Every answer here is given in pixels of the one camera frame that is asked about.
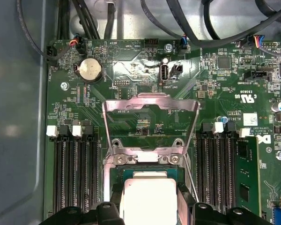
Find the connector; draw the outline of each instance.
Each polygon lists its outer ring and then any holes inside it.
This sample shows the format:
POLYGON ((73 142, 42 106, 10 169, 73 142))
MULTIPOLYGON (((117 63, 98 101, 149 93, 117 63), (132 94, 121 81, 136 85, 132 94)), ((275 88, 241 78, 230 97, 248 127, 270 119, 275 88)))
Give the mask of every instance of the connector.
POLYGON ((281 225, 281 209, 274 208, 273 215, 274 215, 274 225, 281 225))
POLYGON ((169 79, 169 66, 162 64, 159 69, 159 76, 161 81, 167 81, 169 79))

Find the cable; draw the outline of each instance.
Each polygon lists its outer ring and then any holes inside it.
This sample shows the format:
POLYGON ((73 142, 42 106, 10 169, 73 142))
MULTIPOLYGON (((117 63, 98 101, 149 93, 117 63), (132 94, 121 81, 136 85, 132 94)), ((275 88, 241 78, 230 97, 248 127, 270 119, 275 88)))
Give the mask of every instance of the cable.
POLYGON ((114 17, 115 17, 115 7, 114 4, 108 3, 108 9, 107 9, 107 24, 105 27, 105 32, 104 32, 104 39, 111 39, 112 35, 112 29, 113 29, 113 24, 114 24, 114 17))
POLYGON ((73 4, 74 4, 74 7, 77 11, 77 14, 79 16, 79 19, 80 19, 80 22, 81 22, 81 25, 85 31, 85 35, 88 39, 92 39, 92 32, 91 32, 91 29, 89 27, 89 24, 88 22, 86 21, 86 18, 84 17, 84 14, 82 12, 82 9, 80 8, 80 5, 78 3, 77 0, 72 0, 73 4))
POLYGON ((62 2, 62 36, 63 39, 69 39, 69 28, 70 24, 70 11, 69 11, 69 0, 63 0, 62 2))
MULTIPOLYGON (((255 0, 255 3, 259 9, 259 11, 265 15, 266 17, 271 17, 275 15, 277 12, 271 8, 265 0, 255 0)), ((281 23, 281 17, 277 19, 277 22, 281 23)))
POLYGON ((216 34, 214 27, 212 26, 211 20, 210 20, 209 10, 210 10, 211 2, 212 2, 212 0, 209 0, 204 4, 204 7, 203 7, 204 23, 205 23, 205 26, 206 26, 207 31, 208 31, 209 35, 211 36, 211 38, 213 40, 220 40, 220 37, 216 34))
POLYGON ((89 12, 88 6, 85 4, 84 0, 78 0, 78 3, 81 6, 82 13, 84 14, 87 22, 89 23, 90 31, 94 39, 100 39, 100 35, 97 31, 97 27, 95 25, 95 21, 93 19, 92 14, 89 12))
POLYGON ((32 39, 31 35, 29 34, 29 31, 27 29, 27 25, 25 23, 24 20, 24 16, 23 16, 23 10, 22 10, 22 0, 16 0, 16 10, 17 10, 17 17, 19 19, 21 28, 25 34, 26 39, 29 41, 31 47, 40 55, 42 55, 46 60, 49 61, 55 61, 55 60, 59 60, 61 57, 63 57, 71 48, 70 45, 68 45, 67 47, 65 47, 57 56, 50 56, 47 55, 46 53, 44 53, 38 46, 37 44, 34 42, 34 40, 32 39))
POLYGON ((263 41, 264 37, 265 37, 264 35, 255 35, 254 36, 256 47, 264 53, 267 53, 267 54, 270 54, 270 55, 273 55, 276 57, 281 57, 281 53, 276 53, 276 52, 274 53, 274 52, 262 47, 262 41, 263 41))
POLYGON ((188 36, 190 41, 201 48, 215 48, 220 47, 231 42, 238 41, 246 36, 252 35, 257 33, 258 31, 264 29, 265 27, 269 26, 275 20, 281 17, 281 10, 279 10, 275 15, 271 16, 270 18, 266 19, 265 21, 261 22, 260 24, 236 35, 233 35, 228 38, 224 38, 221 40, 213 40, 213 41, 200 41, 194 34, 193 30, 191 29, 190 25, 187 22, 187 19, 183 13, 183 10, 179 4, 178 0, 167 0, 169 8, 176 19, 177 23, 183 30, 183 32, 188 36))
POLYGON ((150 12, 149 8, 146 5, 145 0, 140 0, 140 4, 141 4, 141 8, 144 11, 144 14, 147 16, 147 18, 158 28, 160 28, 161 30, 163 30, 165 33, 167 33, 168 35, 171 35, 172 37, 174 37, 175 39, 180 39, 181 36, 174 33, 173 31, 169 30, 168 28, 166 28, 165 26, 163 26, 154 16, 153 14, 150 12))
POLYGON ((63 0, 58 1, 58 14, 57 14, 57 32, 56 32, 56 38, 57 40, 62 39, 62 16, 63 16, 63 10, 62 10, 62 2, 63 0))

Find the ram slot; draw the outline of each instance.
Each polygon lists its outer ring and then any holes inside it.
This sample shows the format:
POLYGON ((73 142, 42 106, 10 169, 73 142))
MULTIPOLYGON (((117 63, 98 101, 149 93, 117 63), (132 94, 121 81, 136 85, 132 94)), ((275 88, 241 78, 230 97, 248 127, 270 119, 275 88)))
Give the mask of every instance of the ram slot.
POLYGON ((61 210, 62 146, 63 142, 54 141, 53 213, 61 210))
POLYGON ((235 207, 235 185, 234 185, 234 152, 236 150, 236 138, 227 134, 224 139, 224 157, 225 157, 225 190, 226 207, 228 209, 235 207))
POLYGON ((217 198, 215 205, 219 212, 223 212, 224 209, 224 155, 223 155, 223 139, 219 135, 214 136, 214 150, 216 151, 216 157, 214 163, 216 164, 216 171, 214 171, 215 185, 217 186, 217 198))
POLYGON ((90 144, 90 161, 91 161, 91 205, 98 202, 98 147, 97 142, 92 141, 90 144))

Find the black ram slot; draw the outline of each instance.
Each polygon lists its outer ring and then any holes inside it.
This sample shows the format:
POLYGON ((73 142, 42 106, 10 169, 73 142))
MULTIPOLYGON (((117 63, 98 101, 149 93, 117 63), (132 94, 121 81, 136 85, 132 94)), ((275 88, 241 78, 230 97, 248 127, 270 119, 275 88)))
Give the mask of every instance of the black ram slot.
POLYGON ((90 142, 90 161, 91 161, 91 205, 98 202, 98 147, 97 141, 90 142))
POLYGON ((62 142, 54 141, 53 213, 61 210, 62 142))
POLYGON ((224 150, 225 150, 225 189, 226 189, 226 207, 235 207, 235 185, 234 185, 234 160, 236 150, 236 138, 235 134, 226 134, 224 139, 224 150))

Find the black connector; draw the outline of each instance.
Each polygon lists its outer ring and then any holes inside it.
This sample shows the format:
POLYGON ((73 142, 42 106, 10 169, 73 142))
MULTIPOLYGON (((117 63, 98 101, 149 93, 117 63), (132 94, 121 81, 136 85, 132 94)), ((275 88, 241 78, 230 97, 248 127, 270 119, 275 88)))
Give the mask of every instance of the black connector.
POLYGON ((250 80, 267 80, 267 81, 272 81, 272 77, 269 74, 269 71, 248 71, 247 73, 244 74, 243 76, 244 81, 250 81, 250 80))
POLYGON ((77 52, 81 55, 81 56, 86 56, 87 53, 87 49, 86 49, 86 44, 85 44, 85 40, 83 37, 81 37, 80 35, 76 35, 76 38, 78 39, 78 44, 76 44, 76 50, 77 52))
MULTIPOLYGON (((52 45, 48 45, 46 47, 46 53, 47 53, 48 56, 55 57, 55 56, 57 56, 57 49, 54 46, 52 46, 52 45)), ((58 66, 58 61, 57 60, 48 60, 48 59, 46 59, 46 62, 51 67, 57 67, 58 66)))
POLYGON ((240 41, 242 48, 253 48, 255 46, 255 39, 253 35, 247 36, 245 39, 240 41))

